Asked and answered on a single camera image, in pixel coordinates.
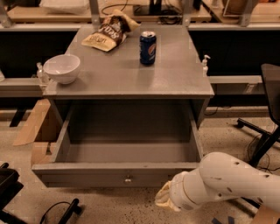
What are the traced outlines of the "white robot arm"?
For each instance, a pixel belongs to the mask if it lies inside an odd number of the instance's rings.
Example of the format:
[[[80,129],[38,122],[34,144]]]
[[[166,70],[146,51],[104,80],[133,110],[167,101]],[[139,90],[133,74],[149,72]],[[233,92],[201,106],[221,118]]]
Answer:
[[[176,212],[208,202],[246,198],[280,211],[280,177],[257,170],[222,152],[204,156],[198,167],[166,182],[155,197],[159,207]]]

